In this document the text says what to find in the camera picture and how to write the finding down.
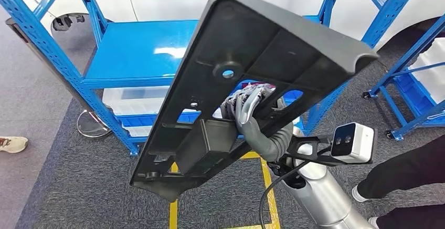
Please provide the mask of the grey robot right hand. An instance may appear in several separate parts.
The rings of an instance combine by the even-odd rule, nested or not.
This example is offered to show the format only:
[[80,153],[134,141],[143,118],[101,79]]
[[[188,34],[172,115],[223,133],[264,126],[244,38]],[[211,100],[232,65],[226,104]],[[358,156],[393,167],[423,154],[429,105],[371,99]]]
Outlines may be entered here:
[[243,134],[245,141],[267,161],[277,158],[277,146],[260,131],[253,113],[259,103],[273,91],[270,84],[249,84],[228,96],[220,105],[222,118],[235,121],[237,129]]

